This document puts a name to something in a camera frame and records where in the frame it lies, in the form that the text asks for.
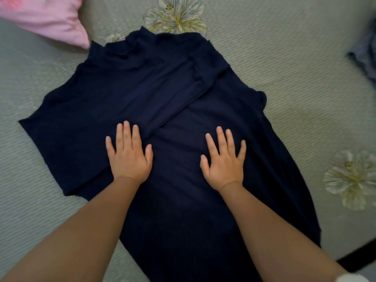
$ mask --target hand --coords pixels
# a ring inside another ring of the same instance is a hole
[[[232,182],[243,184],[243,163],[246,157],[245,140],[241,141],[241,148],[238,157],[236,157],[235,143],[229,129],[226,130],[226,142],[222,128],[217,127],[219,153],[211,135],[207,133],[205,137],[208,143],[211,165],[209,167],[208,159],[202,155],[200,166],[209,185],[220,191],[225,185]]]
[[[141,185],[149,177],[153,163],[152,145],[148,144],[144,155],[137,125],[133,126],[131,134],[128,121],[124,122],[124,128],[122,124],[118,124],[116,151],[109,136],[106,137],[106,148],[114,180],[123,176],[132,178]]]

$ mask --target pink fabric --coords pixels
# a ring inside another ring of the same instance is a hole
[[[45,37],[89,48],[78,19],[82,0],[0,0],[0,17]]]

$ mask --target person's left arm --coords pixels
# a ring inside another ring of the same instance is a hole
[[[2,282],[102,281],[130,203],[149,176],[153,151],[137,126],[118,124],[116,151],[106,138],[114,181],[32,249]]]

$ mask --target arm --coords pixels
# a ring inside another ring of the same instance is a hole
[[[346,271],[322,249],[287,223],[243,186],[246,143],[236,157],[230,130],[226,137],[217,128],[219,153],[206,134],[211,157],[201,156],[201,169],[208,183],[217,190],[239,226],[247,250],[265,282],[334,282]]]
[[[114,181],[31,250],[3,282],[102,281],[130,203],[149,176],[153,151],[145,156],[137,126],[118,124],[116,152],[106,138]]]

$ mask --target finger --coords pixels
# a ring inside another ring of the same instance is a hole
[[[218,156],[219,154],[218,154],[217,147],[215,146],[215,143],[214,143],[213,138],[211,137],[210,133],[207,133],[205,135],[205,138],[206,138],[206,143],[208,144],[210,157],[213,158],[215,156]]]
[[[123,143],[123,125],[118,124],[116,128],[116,152],[123,150],[124,143]]]
[[[153,156],[154,156],[154,153],[153,153],[152,145],[148,144],[145,148],[145,158],[146,158],[146,162],[147,162],[148,166],[150,166],[150,168],[153,165]]]
[[[200,167],[201,167],[202,174],[204,175],[205,180],[208,181],[210,177],[210,167],[209,167],[208,159],[204,155],[201,156]]]
[[[142,151],[142,145],[141,145],[140,130],[138,128],[138,125],[134,125],[133,126],[133,130],[132,130],[132,146],[133,146],[133,150],[140,151],[140,152],[143,153],[143,151]]]
[[[238,154],[238,160],[240,160],[242,163],[244,162],[244,159],[246,158],[246,150],[247,150],[246,141],[242,140],[240,142],[240,151]]]
[[[232,132],[229,129],[226,130],[226,139],[227,139],[227,149],[229,151],[229,155],[232,157],[236,157],[234,138],[232,136]]]
[[[107,155],[108,158],[111,158],[115,155],[115,149],[111,142],[111,137],[106,136],[106,149],[107,149]]]
[[[128,121],[124,122],[123,141],[124,148],[132,148],[132,135],[130,134],[130,124]]]
[[[217,137],[218,137],[219,154],[220,155],[228,154],[229,152],[227,150],[226,138],[224,137],[224,133],[221,127],[217,127]]]

